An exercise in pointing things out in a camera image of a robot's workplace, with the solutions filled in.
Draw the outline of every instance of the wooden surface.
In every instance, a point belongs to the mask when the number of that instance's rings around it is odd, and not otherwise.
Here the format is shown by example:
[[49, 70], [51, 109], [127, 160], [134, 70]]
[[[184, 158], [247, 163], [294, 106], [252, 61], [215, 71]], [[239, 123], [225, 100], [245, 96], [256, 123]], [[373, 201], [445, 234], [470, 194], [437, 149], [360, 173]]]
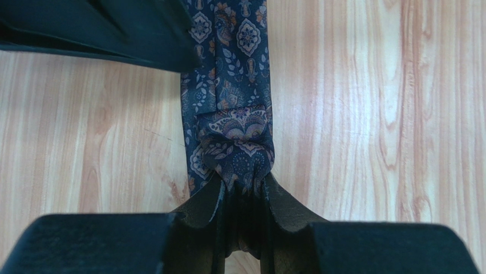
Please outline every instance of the wooden surface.
[[[330, 220], [448, 225], [485, 272], [486, 1], [268, 10], [279, 182]], [[0, 261], [41, 214], [185, 201], [180, 120], [177, 74], [0, 53]]]

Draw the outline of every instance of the blurry black object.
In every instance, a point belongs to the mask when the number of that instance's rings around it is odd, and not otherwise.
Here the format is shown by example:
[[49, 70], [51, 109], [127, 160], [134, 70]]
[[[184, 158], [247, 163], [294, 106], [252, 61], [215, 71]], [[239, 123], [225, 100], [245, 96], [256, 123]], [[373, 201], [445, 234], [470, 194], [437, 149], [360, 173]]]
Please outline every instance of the blurry black object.
[[0, 0], [0, 50], [188, 72], [199, 65], [180, 0]]
[[262, 273], [478, 273], [463, 242], [429, 224], [331, 223], [268, 175], [253, 215], [217, 175], [171, 213], [49, 215], [1, 274], [224, 273], [242, 239]]

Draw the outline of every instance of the light wood tabletop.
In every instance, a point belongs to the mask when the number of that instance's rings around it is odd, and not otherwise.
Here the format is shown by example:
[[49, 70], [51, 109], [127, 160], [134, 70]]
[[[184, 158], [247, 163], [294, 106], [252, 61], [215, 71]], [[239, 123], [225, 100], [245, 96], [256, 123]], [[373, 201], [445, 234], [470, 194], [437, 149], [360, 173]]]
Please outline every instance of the light wood tabletop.
[[[445, 224], [486, 272], [486, 1], [268, 12], [280, 184], [329, 220]], [[1, 52], [0, 265], [40, 215], [187, 200], [179, 92], [175, 73]]]

